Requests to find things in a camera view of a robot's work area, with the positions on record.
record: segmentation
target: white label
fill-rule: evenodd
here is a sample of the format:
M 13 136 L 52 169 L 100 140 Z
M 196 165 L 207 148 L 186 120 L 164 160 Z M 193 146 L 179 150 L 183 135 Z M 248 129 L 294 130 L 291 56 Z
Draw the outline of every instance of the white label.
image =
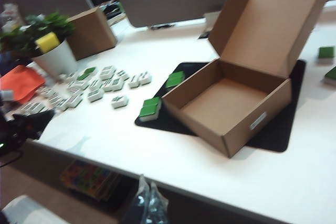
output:
M 257 118 L 251 125 L 250 125 L 250 130 L 253 130 L 265 117 L 267 116 L 267 113 L 264 112 L 263 114 L 260 115 L 260 117 Z

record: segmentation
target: cable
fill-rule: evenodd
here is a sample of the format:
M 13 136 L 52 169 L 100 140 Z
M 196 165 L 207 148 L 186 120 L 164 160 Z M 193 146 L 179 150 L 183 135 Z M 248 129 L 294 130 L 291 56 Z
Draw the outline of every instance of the cable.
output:
M 22 156 L 23 156 L 23 151 L 20 151 L 20 150 L 13 150 L 13 152 L 16 152 L 18 153 L 19 155 L 15 158 L 13 158 L 11 161 L 8 161 L 7 163 L 3 164 L 3 165 L 0 165 L 0 168 L 6 166 L 6 165 L 9 165 L 11 164 L 12 162 L 15 162 L 17 160 L 19 160 Z

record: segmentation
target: open cardboard box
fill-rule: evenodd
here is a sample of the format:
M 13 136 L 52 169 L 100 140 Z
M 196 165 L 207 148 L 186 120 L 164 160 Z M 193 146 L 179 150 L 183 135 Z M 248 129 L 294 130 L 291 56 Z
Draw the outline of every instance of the open cardboard box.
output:
M 288 76 L 326 1 L 227 0 L 209 37 L 220 58 L 163 97 L 169 112 L 232 157 L 291 102 Z

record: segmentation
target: yellow sponge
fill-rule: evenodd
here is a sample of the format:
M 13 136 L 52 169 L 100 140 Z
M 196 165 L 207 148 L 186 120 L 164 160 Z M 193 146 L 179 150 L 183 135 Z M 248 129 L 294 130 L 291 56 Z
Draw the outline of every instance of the yellow sponge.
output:
M 35 40 L 35 44 L 40 48 L 42 53 L 46 53 L 57 47 L 60 43 L 53 32 L 46 34 L 45 36 Z

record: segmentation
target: green mahjong tile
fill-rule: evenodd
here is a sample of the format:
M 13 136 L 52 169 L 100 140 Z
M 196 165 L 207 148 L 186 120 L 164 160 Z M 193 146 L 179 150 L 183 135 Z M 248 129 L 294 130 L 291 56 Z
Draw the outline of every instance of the green mahjong tile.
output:
M 334 57 L 334 47 L 320 47 L 319 58 L 333 58 Z
M 325 77 L 329 78 L 329 79 L 333 79 L 336 80 L 336 67 L 334 67 L 333 69 L 331 69 L 328 73 L 326 73 L 324 75 Z
M 142 107 L 139 117 L 154 115 L 156 113 L 156 105 Z
M 159 101 L 160 101 L 160 97 L 154 97 L 152 99 L 144 100 L 143 107 L 150 106 L 150 105 L 158 105 Z
M 179 85 L 183 81 L 183 78 L 168 78 L 166 82 L 166 88 L 171 88 Z
M 81 76 L 77 77 L 77 80 L 78 81 L 82 81 L 82 80 L 84 80 L 89 75 L 90 75 L 90 73 L 84 73 Z
M 179 71 L 179 72 L 174 72 L 171 73 L 168 77 L 168 79 L 174 79 L 174 78 L 183 78 L 184 77 L 184 72 L 183 71 Z
M 93 67 L 93 68 L 87 68 L 85 71 L 84 71 L 84 73 L 92 73 L 92 72 L 94 72 L 95 71 L 95 67 Z

